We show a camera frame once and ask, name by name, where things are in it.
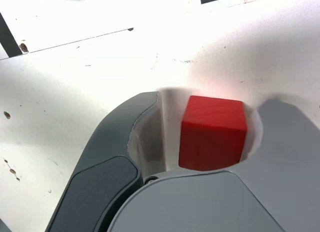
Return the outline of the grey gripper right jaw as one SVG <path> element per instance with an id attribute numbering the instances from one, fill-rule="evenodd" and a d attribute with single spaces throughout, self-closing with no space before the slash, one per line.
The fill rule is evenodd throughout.
<path id="1" fill-rule="evenodd" d="M 109 231 L 319 231 L 319 128 L 288 103 L 268 100 L 257 112 L 253 155 L 144 186 Z"/>

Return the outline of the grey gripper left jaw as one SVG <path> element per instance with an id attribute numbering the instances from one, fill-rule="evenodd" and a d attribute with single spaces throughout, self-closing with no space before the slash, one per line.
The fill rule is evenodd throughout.
<path id="1" fill-rule="evenodd" d="M 159 92 L 140 93 L 113 109 L 85 146 L 47 231 L 107 231 L 121 205 L 165 171 Z"/>

